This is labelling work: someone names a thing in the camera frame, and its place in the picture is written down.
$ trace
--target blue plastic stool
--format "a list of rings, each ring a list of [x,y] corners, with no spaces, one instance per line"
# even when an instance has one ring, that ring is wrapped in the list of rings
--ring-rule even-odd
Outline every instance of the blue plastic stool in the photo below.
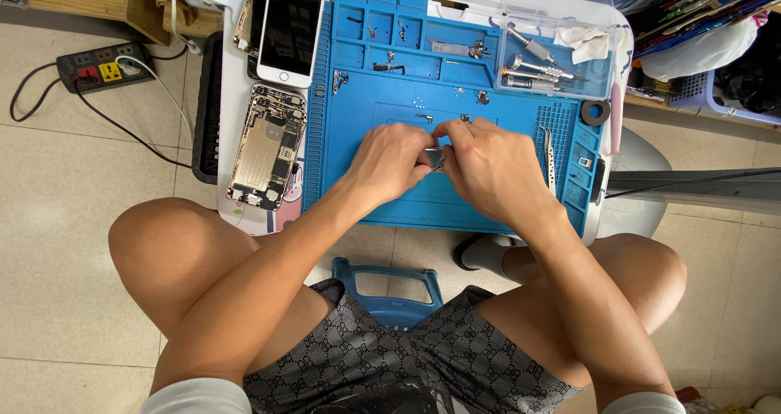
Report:
[[[379,273],[396,277],[406,277],[423,281],[425,289],[431,297],[430,303],[409,299],[395,299],[392,297],[367,297],[360,295],[356,288],[357,273]],[[338,278],[345,284],[346,289],[353,297],[356,297],[374,319],[385,327],[395,330],[407,331],[418,325],[436,309],[442,307],[442,293],[436,282],[436,271],[426,269],[423,273],[386,266],[350,265],[350,261],[337,257],[331,263],[331,277]]]

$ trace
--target gray patterned shorts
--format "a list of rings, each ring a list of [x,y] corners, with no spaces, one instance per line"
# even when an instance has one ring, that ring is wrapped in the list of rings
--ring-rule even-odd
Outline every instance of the gray patterned shorts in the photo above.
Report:
[[[493,297],[477,286],[408,332],[381,326],[338,279],[312,289],[337,308],[276,363],[244,377],[256,414],[306,414],[390,383],[424,385],[490,413],[549,413],[580,392],[474,311]]]

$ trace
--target hand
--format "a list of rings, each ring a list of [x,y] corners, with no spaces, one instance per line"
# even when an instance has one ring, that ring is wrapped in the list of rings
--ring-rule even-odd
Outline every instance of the hand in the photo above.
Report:
[[[444,172],[458,195],[522,239],[565,214],[548,190],[530,137],[482,118],[442,122],[434,136],[448,136],[453,144],[444,146]]]
[[[371,211],[415,187],[431,171],[415,161],[435,144],[434,137],[420,127],[400,122],[377,126],[364,135],[341,181],[357,189]]]

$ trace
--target leg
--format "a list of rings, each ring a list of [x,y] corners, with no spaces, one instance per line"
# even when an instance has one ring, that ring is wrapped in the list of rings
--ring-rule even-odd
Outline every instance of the leg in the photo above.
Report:
[[[621,289],[649,333],[669,318],[686,287],[686,266],[659,242],[634,234],[594,241],[594,258]],[[559,379],[577,387],[591,382],[569,345],[552,292],[531,251],[511,248],[504,273],[525,284],[476,306],[477,312]]]
[[[109,249],[127,292],[167,338],[214,283],[273,236],[253,238],[190,200],[165,198],[122,213],[109,231]],[[268,345],[249,372],[276,361],[334,309],[301,285]]]

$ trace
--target person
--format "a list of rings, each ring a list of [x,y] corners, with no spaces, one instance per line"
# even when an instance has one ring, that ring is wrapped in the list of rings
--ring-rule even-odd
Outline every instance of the person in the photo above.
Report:
[[[455,261],[520,286],[470,286],[408,332],[380,326],[336,279],[304,286],[347,229],[425,177],[417,158],[443,137],[458,195],[528,245],[470,238]],[[589,383],[604,414],[684,413],[649,334],[686,266],[630,234],[584,246],[532,139],[487,120],[368,131],[346,174],[279,233],[252,238],[168,198],[122,213],[109,248],[168,338],[144,413],[538,413]]]

